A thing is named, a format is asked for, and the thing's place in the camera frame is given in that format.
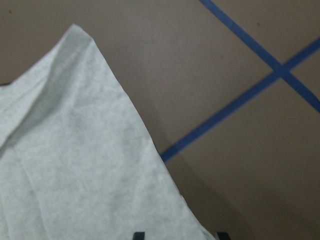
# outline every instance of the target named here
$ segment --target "brown floor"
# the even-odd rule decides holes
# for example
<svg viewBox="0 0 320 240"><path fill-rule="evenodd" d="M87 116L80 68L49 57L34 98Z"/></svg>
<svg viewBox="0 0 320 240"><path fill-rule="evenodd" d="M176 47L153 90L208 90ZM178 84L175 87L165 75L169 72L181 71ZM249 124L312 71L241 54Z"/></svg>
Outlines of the brown floor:
<svg viewBox="0 0 320 240"><path fill-rule="evenodd" d="M314 0L214 1L284 63L320 36ZM197 0L1 1L0 83L75 23L96 41L161 153L272 70ZM320 51L292 73L320 98ZM283 80L166 163L211 232L320 239L320 115Z"/></svg>

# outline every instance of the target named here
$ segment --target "white cloth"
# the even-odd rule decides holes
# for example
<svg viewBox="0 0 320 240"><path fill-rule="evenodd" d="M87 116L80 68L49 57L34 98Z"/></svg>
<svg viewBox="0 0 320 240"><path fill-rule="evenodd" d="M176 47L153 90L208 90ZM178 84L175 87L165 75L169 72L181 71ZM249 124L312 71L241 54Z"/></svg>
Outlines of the white cloth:
<svg viewBox="0 0 320 240"><path fill-rule="evenodd" d="M214 239L93 39L73 25L0 88L1 240Z"/></svg>

